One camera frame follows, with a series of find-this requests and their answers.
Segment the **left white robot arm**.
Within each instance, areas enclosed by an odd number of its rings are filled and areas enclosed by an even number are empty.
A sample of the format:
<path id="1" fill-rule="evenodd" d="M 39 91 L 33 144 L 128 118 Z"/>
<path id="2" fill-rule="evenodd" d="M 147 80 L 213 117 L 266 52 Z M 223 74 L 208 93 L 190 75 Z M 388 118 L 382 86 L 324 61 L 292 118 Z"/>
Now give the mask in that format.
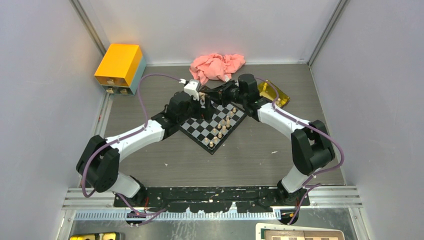
<path id="1" fill-rule="evenodd" d="M 89 184 L 96 192 L 112 191 L 125 196 L 133 206 L 141 206 L 146 200 L 144 186 L 134 177 L 121 173 L 120 162 L 132 153 L 170 137 L 186 120 L 209 120 L 214 113 L 215 108 L 208 95 L 201 92 L 196 100 L 181 91 L 175 93 L 164 110 L 145 124 L 110 138 L 93 136 L 76 165 L 82 176 L 83 195 L 86 198 L 92 196 L 86 190 Z"/>

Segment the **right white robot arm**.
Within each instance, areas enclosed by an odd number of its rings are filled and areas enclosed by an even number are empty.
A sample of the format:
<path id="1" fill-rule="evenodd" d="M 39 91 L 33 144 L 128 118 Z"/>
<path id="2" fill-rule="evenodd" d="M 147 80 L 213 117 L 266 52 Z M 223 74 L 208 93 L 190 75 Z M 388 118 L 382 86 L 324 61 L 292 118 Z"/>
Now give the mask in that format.
<path id="1" fill-rule="evenodd" d="M 237 81 L 199 90 L 198 95 L 223 107 L 230 103 L 242 105 L 249 117 L 271 126 L 290 140 L 293 167 L 277 183 L 277 198 L 283 205 L 291 205 L 307 180 L 336 156 L 322 121 L 304 120 L 277 107 L 275 100 L 260 95 L 258 80 L 250 73 L 240 75 Z"/>

